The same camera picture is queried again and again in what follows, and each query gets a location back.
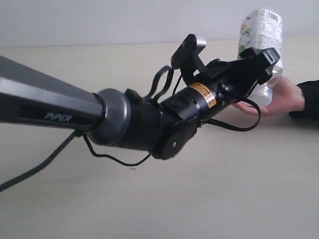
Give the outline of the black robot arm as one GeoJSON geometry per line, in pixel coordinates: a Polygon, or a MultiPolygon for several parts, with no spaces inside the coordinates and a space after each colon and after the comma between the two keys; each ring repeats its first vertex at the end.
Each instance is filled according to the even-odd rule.
{"type": "Polygon", "coordinates": [[[0,120],[75,129],[97,145],[146,151],[157,159],[176,156],[197,129],[230,104],[248,97],[272,77],[275,48],[248,48],[237,60],[204,65],[197,50],[178,48],[163,88],[179,69],[186,87],[159,102],[156,74],[148,95],[134,90],[87,92],[6,57],[0,59],[0,120]]]}

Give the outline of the person's open hand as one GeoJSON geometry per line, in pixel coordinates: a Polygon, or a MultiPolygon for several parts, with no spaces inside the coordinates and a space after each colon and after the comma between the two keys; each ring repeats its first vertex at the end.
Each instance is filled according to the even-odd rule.
{"type": "Polygon", "coordinates": [[[300,87],[289,78],[282,77],[273,87],[270,104],[260,107],[262,117],[275,117],[289,112],[300,112],[305,108],[305,98],[300,87]]]}

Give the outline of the black sleeved forearm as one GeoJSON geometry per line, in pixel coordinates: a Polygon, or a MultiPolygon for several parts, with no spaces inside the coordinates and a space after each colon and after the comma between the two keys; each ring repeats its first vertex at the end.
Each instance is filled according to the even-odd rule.
{"type": "Polygon", "coordinates": [[[306,81],[297,84],[301,89],[305,104],[302,110],[289,112],[293,119],[319,120],[319,81],[306,81]]]}

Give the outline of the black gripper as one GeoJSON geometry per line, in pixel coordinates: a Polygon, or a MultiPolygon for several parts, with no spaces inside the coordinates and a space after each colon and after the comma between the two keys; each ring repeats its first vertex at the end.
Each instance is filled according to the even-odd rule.
{"type": "Polygon", "coordinates": [[[162,101],[165,113],[174,117],[163,128],[152,148],[156,159],[175,157],[198,128],[239,98],[248,97],[258,85],[275,85],[279,54],[273,47],[247,48],[233,61],[212,60],[204,65],[200,59],[186,60],[178,69],[186,87],[162,101]]]}

